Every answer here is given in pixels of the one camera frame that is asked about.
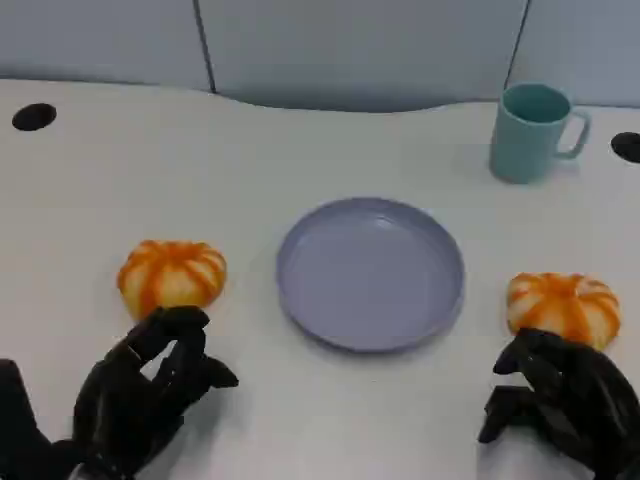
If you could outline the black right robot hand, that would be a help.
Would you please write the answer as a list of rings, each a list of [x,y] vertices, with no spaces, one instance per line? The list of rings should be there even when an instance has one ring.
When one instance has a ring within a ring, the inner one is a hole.
[[[639,465],[639,397],[601,351],[557,334],[522,328],[493,372],[522,374],[527,386],[498,385],[485,404],[481,444],[508,427],[533,430],[596,479],[617,479]]]

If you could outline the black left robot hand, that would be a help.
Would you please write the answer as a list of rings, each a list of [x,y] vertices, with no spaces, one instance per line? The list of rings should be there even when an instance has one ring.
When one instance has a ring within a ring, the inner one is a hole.
[[[185,412],[237,376],[205,351],[207,314],[158,307],[97,362],[74,406],[73,442],[110,479],[132,479],[174,438]]]

